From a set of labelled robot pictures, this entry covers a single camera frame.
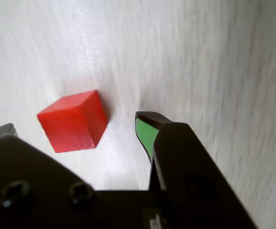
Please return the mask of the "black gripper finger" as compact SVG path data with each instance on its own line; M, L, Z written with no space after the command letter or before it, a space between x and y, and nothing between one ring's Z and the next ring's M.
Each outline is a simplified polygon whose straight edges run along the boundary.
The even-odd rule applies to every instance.
M254 229L255 224L191 127L150 111L135 114L151 160L149 187L168 197L173 228Z
M0 229L86 229L92 188L0 126Z

